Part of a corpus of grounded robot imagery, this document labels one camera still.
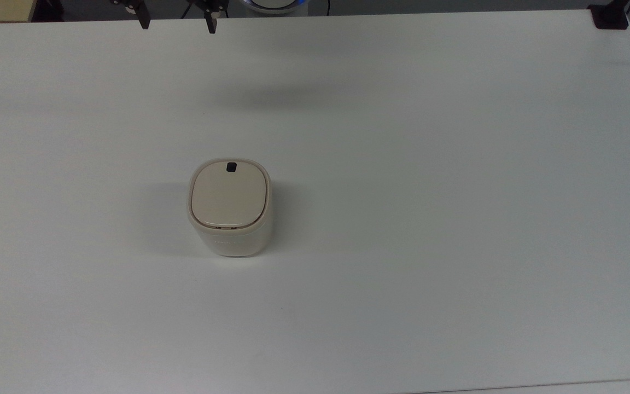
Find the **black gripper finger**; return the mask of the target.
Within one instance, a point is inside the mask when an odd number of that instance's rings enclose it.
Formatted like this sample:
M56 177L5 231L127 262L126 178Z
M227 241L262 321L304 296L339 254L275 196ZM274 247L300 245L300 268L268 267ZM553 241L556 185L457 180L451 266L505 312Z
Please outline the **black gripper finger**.
M228 10L230 1L187 1L188 4L186 12L191 7L199 8L203 12L203 19L205 19L209 33L217 32L218 19L221 15Z
M124 7L125 10L135 15L138 22L142 26L143 30L147 30L149 28L151 17L147 5L145 1L140 0L129 0L129 1L120 1L120 0L111 0L110 3L113 5L118 5L119 7Z

